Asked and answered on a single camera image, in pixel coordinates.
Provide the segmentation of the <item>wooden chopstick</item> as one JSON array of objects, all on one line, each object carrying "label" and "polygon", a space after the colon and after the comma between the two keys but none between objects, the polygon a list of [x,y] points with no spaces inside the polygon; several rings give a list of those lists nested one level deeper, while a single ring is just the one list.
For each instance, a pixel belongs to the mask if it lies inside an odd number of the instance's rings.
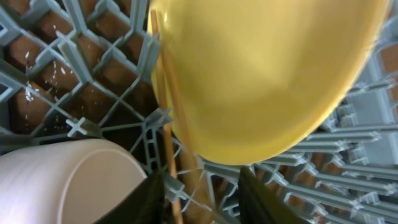
[{"label": "wooden chopstick", "polygon": [[170,91],[170,97],[173,104],[175,123],[178,129],[178,138],[184,146],[180,153],[180,165],[184,169],[190,169],[192,172],[184,178],[188,189],[192,191],[192,199],[197,202],[195,206],[190,205],[186,211],[186,217],[193,223],[206,224],[211,223],[213,214],[209,206],[210,200],[206,187],[201,180],[201,170],[198,168],[195,148],[192,143],[187,116],[184,108],[184,99],[182,90],[178,83],[177,71],[173,65],[171,55],[167,49],[161,50],[162,65],[164,66],[164,75]]},{"label": "wooden chopstick", "polygon": [[[159,26],[157,23],[157,13],[155,10],[150,11],[152,34],[160,34]],[[167,97],[166,97],[166,87],[165,87],[165,72],[162,61],[162,56],[159,54],[156,61],[156,73],[157,73],[157,89],[159,96],[159,106],[163,109],[167,109]],[[170,125],[165,124],[163,126],[164,134],[164,144],[165,144],[165,155],[167,159],[167,165],[169,167],[169,174],[175,180],[177,178],[177,168],[174,159],[174,147],[172,143],[172,133],[170,130]],[[172,205],[172,214],[176,224],[183,224],[183,216],[181,211],[180,199],[177,197],[176,201]]]}]

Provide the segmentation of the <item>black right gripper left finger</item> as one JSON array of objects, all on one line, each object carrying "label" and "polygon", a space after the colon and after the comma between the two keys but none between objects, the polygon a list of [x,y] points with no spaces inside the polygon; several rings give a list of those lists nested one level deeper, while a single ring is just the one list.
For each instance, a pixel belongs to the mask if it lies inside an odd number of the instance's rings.
[{"label": "black right gripper left finger", "polygon": [[164,178],[158,170],[95,224],[160,224],[164,217],[164,202]]}]

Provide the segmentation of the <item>white pink bowl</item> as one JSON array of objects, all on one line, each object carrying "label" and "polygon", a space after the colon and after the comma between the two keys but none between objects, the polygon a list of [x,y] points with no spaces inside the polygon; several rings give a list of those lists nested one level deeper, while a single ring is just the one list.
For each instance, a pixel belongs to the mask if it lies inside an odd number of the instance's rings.
[{"label": "white pink bowl", "polygon": [[1,223],[94,223],[146,173],[103,139],[18,149],[1,156]]}]

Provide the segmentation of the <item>yellow plastic plate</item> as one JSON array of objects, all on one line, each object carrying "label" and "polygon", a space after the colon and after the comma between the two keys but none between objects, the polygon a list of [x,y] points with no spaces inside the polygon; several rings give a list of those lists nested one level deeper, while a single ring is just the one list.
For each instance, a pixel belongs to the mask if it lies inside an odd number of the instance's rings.
[{"label": "yellow plastic plate", "polygon": [[351,89],[388,17],[383,0],[152,1],[172,130],[204,159],[272,158]]}]

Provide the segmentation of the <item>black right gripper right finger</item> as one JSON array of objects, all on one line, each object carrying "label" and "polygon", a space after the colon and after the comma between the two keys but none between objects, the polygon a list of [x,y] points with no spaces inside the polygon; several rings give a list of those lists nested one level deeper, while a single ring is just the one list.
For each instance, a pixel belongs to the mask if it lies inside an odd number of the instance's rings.
[{"label": "black right gripper right finger", "polygon": [[307,224],[260,182],[247,168],[240,168],[238,202],[241,224]]}]

